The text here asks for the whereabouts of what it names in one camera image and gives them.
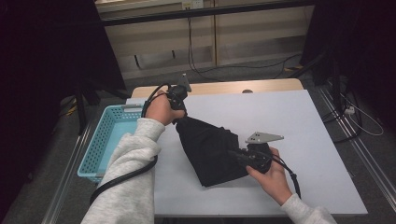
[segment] sweater sleeve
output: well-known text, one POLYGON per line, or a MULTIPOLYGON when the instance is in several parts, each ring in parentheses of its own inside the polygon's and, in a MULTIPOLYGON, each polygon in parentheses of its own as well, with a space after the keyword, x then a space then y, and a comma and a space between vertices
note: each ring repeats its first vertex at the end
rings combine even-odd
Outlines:
MULTIPOLYGON (((139 119, 134 135, 119 141, 100 184, 149 164, 160 153, 157 140, 165 127, 154 119, 139 119)), ((82 223, 154 223, 153 169, 101 193, 82 223)))
POLYGON ((280 209, 296 224, 336 223, 326 208, 311 208, 303 203, 297 194, 291 195, 280 209))

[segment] white tabletop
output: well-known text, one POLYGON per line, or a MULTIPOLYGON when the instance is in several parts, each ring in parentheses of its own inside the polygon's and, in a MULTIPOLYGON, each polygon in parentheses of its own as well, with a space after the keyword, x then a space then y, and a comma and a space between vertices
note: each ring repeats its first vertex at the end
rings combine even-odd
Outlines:
MULTIPOLYGON (((238 134, 240 147, 254 132, 284 135, 270 143, 297 174, 303 201, 333 215, 367 214, 307 91, 194 95, 185 100, 189 116, 238 134)), ((155 166, 157 217, 285 216, 250 176, 211 188, 202 187, 174 125, 159 140, 155 166)), ((292 191, 294 186, 288 177, 292 191)))

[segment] gray carpet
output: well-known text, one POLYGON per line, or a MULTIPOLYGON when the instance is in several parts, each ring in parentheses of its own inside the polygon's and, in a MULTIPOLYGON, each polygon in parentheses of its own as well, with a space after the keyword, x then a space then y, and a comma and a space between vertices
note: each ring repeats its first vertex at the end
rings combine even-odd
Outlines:
MULTIPOLYGON (((272 60, 265 62, 243 63, 238 65, 248 66, 265 66, 268 64, 277 63, 281 60, 272 60)), ((298 58, 293 58, 287 61, 286 66, 294 66, 298 62, 298 58)), ((218 79, 221 81, 237 81, 237 80, 255 80, 268 79, 279 75, 282 70, 282 64, 269 68, 221 68, 216 69, 202 75, 218 79)), ((213 82, 215 80, 201 77, 192 71, 181 71, 172 74, 163 74, 150 78, 135 78, 126 80, 127 91, 139 86, 159 85, 164 82, 176 84, 177 79, 181 73, 187 73, 190 83, 213 82)), ((284 72, 280 77, 288 77, 290 73, 284 72)), ((312 76, 306 74, 300 77, 304 87, 309 90, 314 104, 320 115, 325 115, 330 112, 330 109, 324 104, 322 97, 319 94, 319 88, 313 85, 312 76)), ((122 104, 122 100, 114 99, 111 95, 105 92, 99 92, 102 97, 102 103, 99 106, 86 105, 88 119, 95 122, 101 115, 101 111, 110 104, 122 104)), ((370 115, 375 116, 375 112, 370 106, 364 103, 358 95, 360 108, 370 115)), ((372 132, 378 132, 377 127, 367 118, 363 117, 363 127, 372 132)), ((334 139, 342 139, 346 136, 341 131, 336 122, 326 124, 330 136, 334 139)), ((396 163, 396 141, 394 132, 384 127, 385 132, 381 136, 371 136, 368 133, 362 132, 360 139, 368 147, 377 162, 388 175, 389 179, 396 180, 395 163, 396 163)), ((54 131, 52 139, 49 143, 46 156, 39 163, 34 171, 34 180, 26 184, 8 211, 3 223, 41 223, 46 211, 50 206, 51 199, 58 188, 59 182, 64 173, 64 169, 69 162, 72 151, 78 140, 78 115, 74 113, 71 116, 61 116, 58 125, 54 131)), ((344 161, 346 168, 351 172, 353 182, 363 199, 364 204, 369 212, 366 216, 361 217, 337 217, 338 223, 394 223, 396 220, 396 213, 389 205, 384 194, 371 177, 368 170, 365 168, 361 159, 357 156, 355 149, 349 142, 336 144, 336 148, 344 161)), ((82 155, 78 158, 78 164, 81 161, 82 155)), ((74 173, 71 176, 71 185, 67 192, 67 197, 63 201, 62 209, 59 211, 57 223, 79 223, 87 209, 89 208, 89 198, 95 189, 95 185, 87 179, 80 178, 74 173)), ((192 223, 229 223, 232 220, 224 220, 220 218, 179 218, 179 224, 192 223)), ((284 223, 286 219, 268 219, 268 218, 246 218, 243 223, 284 223)))

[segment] blue basket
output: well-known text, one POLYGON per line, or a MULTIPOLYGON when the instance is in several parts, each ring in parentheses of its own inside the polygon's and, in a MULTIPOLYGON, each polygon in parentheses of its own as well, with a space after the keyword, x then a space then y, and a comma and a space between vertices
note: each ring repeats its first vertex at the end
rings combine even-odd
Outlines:
POLYGON ((78 176, 99 183, 118 142, 125 133, 134 133, 140 116, 141 111, 125 112, 122 105, 106 107, 78 168, 78 176))

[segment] black cloth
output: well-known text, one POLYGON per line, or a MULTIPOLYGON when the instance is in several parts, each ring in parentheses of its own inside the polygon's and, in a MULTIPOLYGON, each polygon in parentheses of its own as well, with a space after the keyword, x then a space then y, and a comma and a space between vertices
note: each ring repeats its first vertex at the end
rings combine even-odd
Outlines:
POLYGON ((228 151, 239 150, 238 135, 198 119, 177 122, 181 144, 201 184, 214 186, 248 174, 228 151))

